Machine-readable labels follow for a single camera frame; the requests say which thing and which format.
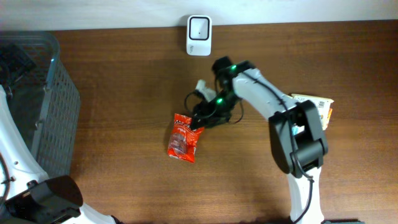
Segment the red snack bag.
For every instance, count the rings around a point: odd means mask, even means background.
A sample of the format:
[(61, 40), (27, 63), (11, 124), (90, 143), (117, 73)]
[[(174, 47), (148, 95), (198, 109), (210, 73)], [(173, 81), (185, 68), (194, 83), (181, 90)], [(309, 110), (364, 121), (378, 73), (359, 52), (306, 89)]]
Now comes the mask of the red snack bag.
[(169, 157), (183, 161), (195, 162), (197, 142), (204, 128), (191, 129), (192, 118), (174, 114), (174, 126), (169, 138), (167, 154)]

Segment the yellow snack bag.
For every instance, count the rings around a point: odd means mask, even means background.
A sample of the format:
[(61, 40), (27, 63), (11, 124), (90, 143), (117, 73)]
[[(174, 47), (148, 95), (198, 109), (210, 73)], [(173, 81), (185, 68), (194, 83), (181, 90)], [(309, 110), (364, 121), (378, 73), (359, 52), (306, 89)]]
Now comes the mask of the yellow snack bag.
[(320, 122), (322, 124), (322, 129), (326, 130), (328, 126), (325, 126), (325, 120), (328, 115), (328, 110), (331, 108), (331, 104), (334, 100), (330, 98), (323, 98), (319, 96), (310, 96), (310, 95), (303, 95), (303, 94), (296, 94), (292, 93), (291, 98), (296, 99), (298, 102), (304, 102), (310, 100), (318, 110), (318, 114), (320, 116)]

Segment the green tissue pack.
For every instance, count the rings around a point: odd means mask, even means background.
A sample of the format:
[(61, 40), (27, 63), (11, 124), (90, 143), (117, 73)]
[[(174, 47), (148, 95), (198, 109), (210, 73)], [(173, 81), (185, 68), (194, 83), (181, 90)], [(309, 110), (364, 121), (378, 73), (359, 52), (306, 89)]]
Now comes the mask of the green tissue pack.
[(305, 127), (304, 127), (304, 126), (294, 126), (294, 127), (292, 128), (293, 135), (297, 135), (297, 134), (303, 132), (304, 130), (305, 130)]

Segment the orange small carton box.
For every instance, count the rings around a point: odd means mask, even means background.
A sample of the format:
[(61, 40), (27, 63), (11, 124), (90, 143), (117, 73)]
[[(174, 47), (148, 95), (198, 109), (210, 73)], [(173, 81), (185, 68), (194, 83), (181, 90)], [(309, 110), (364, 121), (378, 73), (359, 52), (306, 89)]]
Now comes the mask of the orange small carton box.
[(328, 124), (329, 124), (329, 122), (330, 122), (330, 118), (331, 118), (332, 111), (333, 111), (332, 108), (330, 108), (330, 109), (328, 110), (328, 115), (327, 115), (326, 120), (325, 120), (325, 126), (328, 126)]

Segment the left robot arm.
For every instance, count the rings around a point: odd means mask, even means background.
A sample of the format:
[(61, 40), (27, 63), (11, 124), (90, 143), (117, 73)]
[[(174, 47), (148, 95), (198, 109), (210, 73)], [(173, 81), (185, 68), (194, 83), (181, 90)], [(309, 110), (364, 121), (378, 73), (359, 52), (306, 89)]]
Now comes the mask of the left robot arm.
[(70, 176), (50, 178), (28, 150), (8, 100), (15, 82), (34, 68), (20, 47), (1, 47), (1, 223), (119, 223), (84, 203)]

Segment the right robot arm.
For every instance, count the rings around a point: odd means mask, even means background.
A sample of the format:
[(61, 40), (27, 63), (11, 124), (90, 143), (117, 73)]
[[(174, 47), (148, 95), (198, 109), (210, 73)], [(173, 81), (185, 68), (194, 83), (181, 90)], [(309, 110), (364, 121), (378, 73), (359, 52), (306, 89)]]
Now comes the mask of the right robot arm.
[(248, 60), (222, 57), (211, 69), (215, 87), (199, 80), (192, 91), (201, 101), (189, 111), (191, 129), (226, 124), (235, 105), (247, 101), (268, 122), (273, 159), (288, 178), (291, 222), (323, 223), (319, 180), (328, 143), (315, 104), (281, 92)]

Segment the white barcode scanner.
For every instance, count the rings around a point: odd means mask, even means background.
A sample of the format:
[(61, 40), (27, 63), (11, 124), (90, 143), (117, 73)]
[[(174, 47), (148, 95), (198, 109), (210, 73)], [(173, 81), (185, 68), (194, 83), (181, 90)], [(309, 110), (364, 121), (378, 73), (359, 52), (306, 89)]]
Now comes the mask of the white barcode scanner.
[(211, 54), (212, 20), (209, 16), (191, 15), (187, 19), (186, 51), (191, 56)]

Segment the grey plastic mesh basket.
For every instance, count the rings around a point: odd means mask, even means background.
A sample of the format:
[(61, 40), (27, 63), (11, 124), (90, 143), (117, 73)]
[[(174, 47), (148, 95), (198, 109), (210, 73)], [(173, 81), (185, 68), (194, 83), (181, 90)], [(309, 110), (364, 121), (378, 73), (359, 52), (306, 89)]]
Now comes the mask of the grey plastic mesh basket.
[(1, 86), (33, 158), (50, 177), (68, 175), (80, 94), (47, 32), (1, 32)]

